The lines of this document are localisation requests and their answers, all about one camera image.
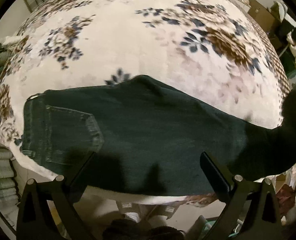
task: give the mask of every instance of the floral pattern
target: floral pattern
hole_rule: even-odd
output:
[[[61,69],[69,68],[67,66],[68,59],[77,60],[83,55],[80,49],[74,46],[74,42],[78,39],[78,34],[83,27],[89,25],[91,22],[92,19],[90,18],[82,19],[76,16],[65,27],[51,30],[48,40],[39,52],[39,55],[42,58],[53,55],[61,64]]]
[[[230,19],[227,16],[226,9],[222,5],[207,5],[200,0],[181,0],[181,3],[176,4],[183,13],[178,12],[173,8],[155,9],[147,8],[137,10],[136,14],[141,14],[144,17],[153,16],[161,17],[161,19],[154,19],[152,21],[144,21],[147,27],[156,28],[164,22],[171,25],[185,25],[190,26],[193,23],[197,29],[191,29],[186,32],[187,36],[183,37],[184,41],[180,43],[181,46],[189,47],[191,53],[201,50],[209,54],[207,44],[211,44],[211,49],[220,57],[226,56],[230,62],[237,66],[242,66],[249,70],[252,75],[255,74],[255,69],[262,73],[259,60],[252,58],[246,50],[246,45],[252,48],[256,53],[260,53],[260,49],[256,40],[248,38],[248,30],[236,20]],[[228,21],[232,23],[235,30],[228,33],[224,29],[214,29],[207,27],[205,23],[227,24]],[[243,36],[245,39],[240,40],[238,37]]]
[[[37,11],[26,20],[26,22],[19,28],[17,35],[22,35],[31,25],[34,25],[37,28],[42,26],[47,19],[57,12],[69,11],[72,8],[86,6],[91,3],[92,1],[90,0],[48,0],[37,8]]]
[[[287,81],[252,21],[228,0],[47,0],[19,28],[23,39],[0,77],[0,142],[53,179],[20,152],[25,101],[48,89],[115,85],[139,74],[274,128]]]

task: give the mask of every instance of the brown flower print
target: brown flower print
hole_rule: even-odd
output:
[[[68,60],[78,60],[83,56],[80,49],[74,46],[74,42],[79,38],[78,34],[83,28],[91,22],[92,19],[90,18],[75,16],[64,27],[51,30],[47,42],[44,43],[44,47],[39,52],[39,56],[43,59],[48,55],[53,55],[60,63],[62,70],[69,68]]]
[[[206,27],[206,30],[208,33],[205,38],[211,42],[218,55],[225,55],[230,62],[235,62],[237,66],[243,66],[246,69],[252,64],[245,45],[241,44],[235,35],[222,29],[214,30]]]
[[[24,63],[24,54],[28,54],[30,49],[30,44],[27,45],[27,41],[29,40],[29,36],[25,36],[14,48],[12,55],[8,58],[4,69],[0,75],[0,84],[3,82],[5,76],[9,76],[10,74],[16,73],[22,63]]]
[[[0,87],[0,124],[13,116],[14,113],[10,105],[9,85],[2,84]]]
[[[218,199],[215,193],[208,193],[204,195],[187,196],[185,201],[188,205],[193,205],[199,208],[203,208]]]
[[[215,24],[224,24],[228,21],[227,13],[219,6],[205,5],[200,0],[181,0],[176,5],[192,18],[199,18]]]

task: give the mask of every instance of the navy leaf print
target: navy leaf print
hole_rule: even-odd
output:
[[[212,44],[212,49],[214,50],[215,53],[217,53],[220,57],[222,57],[222,54],[217,51],[217,48],[215,45]]]
[[[252,76],[254,76],[254,66],[249,65],[249,69],[250,69],[250,72],[251,72]]]
[[[221,9],[221,10],[223,10],[224,12],[226,11],[226,8],[224,8],[222,5],[220,5],[220,4],[217,4],[216,5],[219,9]]]
[[[185,39],[186,41],[193,42],[193,40],[190,39],[190,38],[188,38],[188,37],[184,37],[184,39]]]
[[[129,80],[129,78],[130,78],[130,74],[124,74],[124,81]]]
[[[244,32],[245,33],[248,33],[248,30],[243,27],[242,25],[240,25],[238,22],[236,22],[235,20],[233,19],[229,19],[230,22],[233,23],[233,25],[235,26],[235,35],[237,36],[240,36],[241,34],[243,34]]]
[[[110,86],[113,85],[113,82],[111,80],[105,80],[106,85]]]
[[[256,70],[258,70],[258,72],[262,74],[262,71],[259,66],[259,60],[257,58],[252,59],[252,64],[256,68]]]
[[[146,27],[150,26],[150,27],[152,27],[152,28],[155,28],[155,26],[154,26],[154,25],[152,25],[152,24],[151,24],[151,22],[143,22],[143,23],[147,24],[147,26],[146,26]]]
[[[191,52],[196,52],[198,50],[196,45],[190,46],[189,49],[190,49]]]
[[[199,29],[192,29],[191,31],[194,32],[194,33],[198,33],[201,36],[206,36],[208,34],[208,32],[202,31],[202,30],[199,30]]]
[[[200,38],[200,41],[202,42],[202,43],[210,43],[206,38],[204,38],[204,37],[201,37]]]
[[[195,24],[196,27],[204,26],[204,23],[202,21],[198,20],[198,19],[194,18],[194,19],[190,19],[190,21],[192,21]]]
[[[111,75],[111,78],[114,82],[116,82],[116,83],[118,82],[118,78],[115,75]]]
[[[170,19],[169,21],[167,21],[169,24],[173,24],[173,25],[180,25],[180,22],[178,20],[175,19]]]
[[[111,75],[111,80],[105,80],[105,82],[107,85],[115,85],[129,80],[129,78],[130,74],[124,74],[123,70],[119,68],[117,70],[117,75]]]
[[[66,59],[66,57],[59,56],[58,59],[57,59],[57,61],[58,61],[58,62],[62,62],[62,61],[64,61],[65,59]]]
[[[189,36],[189,38],[192,38],[193,40],[197,39],[197,37],[191,33],[186,32],[186,34]]]
[[[201,49],[203,52],[209,53],[209,50],[207,49],[207,47],[206,47],[205,45],[200,44],[200,49]]]

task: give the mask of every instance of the floor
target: floor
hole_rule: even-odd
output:
[[[45,177],[21,167],[16,160],[13,161],[13,167],[16,170],[15,180],[18,184],[20,194],[24,190],[26,181],[31,178],[37,182],[48,181]],[[187,232],[200,215],[203,215],[205,218],[217,217],[220,215],[224,206],[225,204],[218,200],[204,208],[182,205],[173,217],[166,222],[168,226]],[[106,226],[110,225],[112,220],[122,218],[114,200],[103,199],[92,194],[87,194],[87,192],[85,192],[78,203],[74,204],[74,207],[83,222],[98,239],[101,238],[102,231]]]

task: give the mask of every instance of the screw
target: screw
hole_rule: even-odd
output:
[[[27,184],[28,184],[28,185],[32,185],[34,182],[35,182],[34,179],[29,179],[29,180],[27,180]]]
[[[240,182],[243,180],[243,177],[241,175],[236,175],[235,180]]]
[[[63,175],[58,175],[57,177],[56,177],[56,181],[63,181],[64,180],[64,176]]]
[[[272,181],[268,178],[265,179],[265,183],[267,183],[268,185],[270,185],[272,183]]]

